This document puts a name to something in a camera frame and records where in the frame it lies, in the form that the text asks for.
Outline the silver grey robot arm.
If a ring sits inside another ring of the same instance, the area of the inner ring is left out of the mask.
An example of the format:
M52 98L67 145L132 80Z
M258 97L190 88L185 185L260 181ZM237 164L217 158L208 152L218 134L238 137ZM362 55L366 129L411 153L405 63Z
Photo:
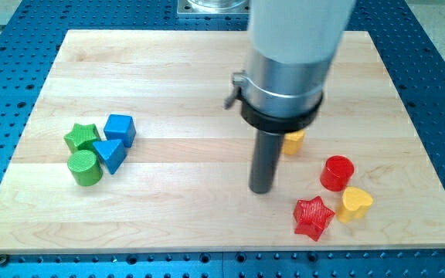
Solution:
M230 108L260 131L285 134L310 124L355 0L254 0L250 3L250 51L234 73Z

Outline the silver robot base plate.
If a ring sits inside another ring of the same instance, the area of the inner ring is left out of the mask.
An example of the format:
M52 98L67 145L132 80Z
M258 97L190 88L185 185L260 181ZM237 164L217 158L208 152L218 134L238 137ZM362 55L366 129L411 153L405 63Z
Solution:
M178 0L177 14L182 16L206 16L246 14L249 0Z

